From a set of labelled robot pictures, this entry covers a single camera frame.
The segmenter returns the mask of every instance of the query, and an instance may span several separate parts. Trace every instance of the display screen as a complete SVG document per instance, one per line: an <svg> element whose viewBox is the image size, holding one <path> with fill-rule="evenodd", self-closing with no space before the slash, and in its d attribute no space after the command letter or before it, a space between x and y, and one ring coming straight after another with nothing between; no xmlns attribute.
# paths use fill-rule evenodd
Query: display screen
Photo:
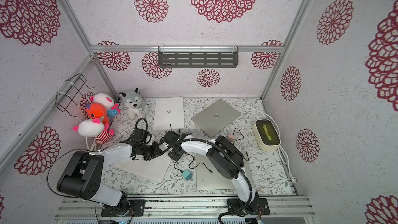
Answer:
<svg viewBox="0 0 398 224"><path fill-rule="evenodd" d="M269 134L269 131L267 129L267 126L263 124L264 132L266 132L268 140L272 140L271 135Z"/></svg>

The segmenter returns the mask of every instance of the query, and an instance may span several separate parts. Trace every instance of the stuffed animal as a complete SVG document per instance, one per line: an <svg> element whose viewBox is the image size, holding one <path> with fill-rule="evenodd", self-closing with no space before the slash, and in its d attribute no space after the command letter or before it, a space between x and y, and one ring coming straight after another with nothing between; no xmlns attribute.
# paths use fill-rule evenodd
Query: stuffed animal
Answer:
<svg viewBox="0 0 398 224"><path fill-rule="evenodd" d="M141 98L138 88L131 92L119 93L119 95L122 97L122 101L127 107L127 117L130 120L135 119L136 116L138 118L145 118L149 112L149 107Z"/></svg>
<svg viewBox="0 0 398 224"><path fill-rule="evenodd" d="M108 117L113 117L120 113L120 109L117 108L119 104L115 104L113 99L106 93L97 93L90 98L90 101L101 103L105 107Z"/></svg>
<svg viewBox="0 0 398 224"><path fill-rule="evenodd" d="M86 103L86 112L90 119L99 118L104 124L110 124L105 107L101 103Z"/></svg>
<svg viewBox="0 0 398 224"><path fill-rule="evenodd" d="M108 124L103 124L99 118L95 118L82 121L78 126L73 127L73 131L79 132L83 137L94 137L97 143L103 144L115 134L114 130L107 131L108 128Z"/></svg>

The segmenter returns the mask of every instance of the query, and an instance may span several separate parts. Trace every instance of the white board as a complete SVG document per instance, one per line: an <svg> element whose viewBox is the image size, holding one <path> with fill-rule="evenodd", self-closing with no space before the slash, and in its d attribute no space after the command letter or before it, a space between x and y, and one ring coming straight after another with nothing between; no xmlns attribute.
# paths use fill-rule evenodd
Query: white board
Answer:
<svg viewBox="0 0 398 224"><path fill-rule="evenodd" d="M155 105L154 131L184 128L184 102L182 97L158 98Z"/></svg>
<svg viewBox="0 0 398 224"><path fill-rule="evenodd" d="M131 160L131 157L125 158L116 162L114 166L118 169L161 183L171 160L172 159L167 156L167 153L165 153L162 156L149 161L133 161Z"/></svg>
<svg viewBox="0 0 398 224"><path fill-rule="evenodd" d="M249 160L247 152L241 151L243 157ZM254 188L253 177L251 176L249 162L243 160L245 163L246 175L251 183L251 187ZM213 164L206 156L196 154L196 164L204 163L213 173L209 172L203 165L196 167L196 188L197 190L214 190L214 189L235 189L232 181L223 177L217 172Z"/></svg>

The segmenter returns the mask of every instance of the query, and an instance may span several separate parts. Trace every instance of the orange plush toy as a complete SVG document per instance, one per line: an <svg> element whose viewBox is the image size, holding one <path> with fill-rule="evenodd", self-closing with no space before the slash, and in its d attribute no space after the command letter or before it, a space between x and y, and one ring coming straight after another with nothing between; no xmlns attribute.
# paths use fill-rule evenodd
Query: orange plush toy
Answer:
<svg viewBox="0 0 398 224"><path fill-rule="evenodd" d="M106 108L101 103L86 103L86 112L90 119L99 118L103 124L111 124Z"/></svg>

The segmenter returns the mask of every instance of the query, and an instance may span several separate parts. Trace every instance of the gray plush dog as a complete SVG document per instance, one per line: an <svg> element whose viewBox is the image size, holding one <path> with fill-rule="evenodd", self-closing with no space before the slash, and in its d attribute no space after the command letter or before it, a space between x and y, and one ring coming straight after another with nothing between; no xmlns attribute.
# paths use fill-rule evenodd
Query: gray plush dog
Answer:
<svg viewBox="0 0 398 224"><path fill-rule="evenodd" d="M122 97L122 102L127 107L127 117L130 120L135 119L136 116L138 116L138 118L145 118L149 112L149 107L141 98L138 88L131 92L119 93L119 95Z"/></svg>

